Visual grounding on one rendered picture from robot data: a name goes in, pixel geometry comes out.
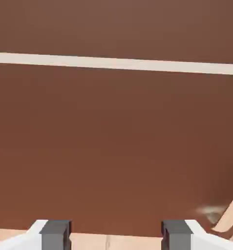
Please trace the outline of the brown cabinet with pale frame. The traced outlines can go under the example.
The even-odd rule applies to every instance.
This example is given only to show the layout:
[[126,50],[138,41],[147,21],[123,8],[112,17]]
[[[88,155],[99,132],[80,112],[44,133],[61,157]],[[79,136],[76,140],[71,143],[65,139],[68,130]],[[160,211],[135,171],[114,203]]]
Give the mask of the brown cabinet with pale frame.
[[[163,60],[148,60],[148,59],[104,58],[104,57],[0,52],[0,64],[77,67],[77,68],[88,68],[88,69],[109,69],[109,70],[130,70],[130,71],[152,71],[152,72],[165,72],[165,73],[177,72],[177,73],[196,73],[196,74],[233,76],[233,63],[163,61]],[[211,229],[217,224],[217,222],[219,221],[219,219],[221,218],[227,207],[224,209],[206,208],[201,211],[201,213],[205,215],[207,221],[211,225],[209,228],[205,228],[202,223],[200,223],[199,221],[198,222],[208,233],[211,233]],[[12,230],[14,232],[20,232],[22,230],[28,229],[29,227],[25,229],[12,229]],[[113,234],[104,234],[104,235],[106,235],[108,240],[111,240]],[[150,237],[153,238],[160,236],[161,236],[161,231],[157,236],[150,236]]]

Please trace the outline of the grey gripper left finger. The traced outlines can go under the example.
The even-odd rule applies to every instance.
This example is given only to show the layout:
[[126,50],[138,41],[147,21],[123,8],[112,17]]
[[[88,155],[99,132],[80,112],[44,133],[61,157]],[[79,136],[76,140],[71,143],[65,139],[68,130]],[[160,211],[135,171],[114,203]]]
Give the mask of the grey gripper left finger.
[[0,250],[71,250],[70,220],[36,220],[23,234],[0,241]]

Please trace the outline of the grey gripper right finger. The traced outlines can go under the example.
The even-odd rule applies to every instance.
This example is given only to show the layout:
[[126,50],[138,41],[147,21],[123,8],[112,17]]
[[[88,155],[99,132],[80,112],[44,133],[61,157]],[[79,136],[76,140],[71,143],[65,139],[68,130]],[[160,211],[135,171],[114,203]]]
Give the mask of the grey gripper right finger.
[[196,220],[164,220],[161,250],[233,250],[233,241],[207,233]]

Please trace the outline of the brown cabinet door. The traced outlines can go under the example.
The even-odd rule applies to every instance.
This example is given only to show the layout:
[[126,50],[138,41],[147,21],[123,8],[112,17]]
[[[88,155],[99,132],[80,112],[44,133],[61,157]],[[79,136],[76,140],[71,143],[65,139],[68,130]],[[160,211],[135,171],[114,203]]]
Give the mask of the brown cabinet door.
[[233,0],[0,0],[0,52],[233,63]]
[[0,228],[157,236],[232,199],[232,75],[0,64]]

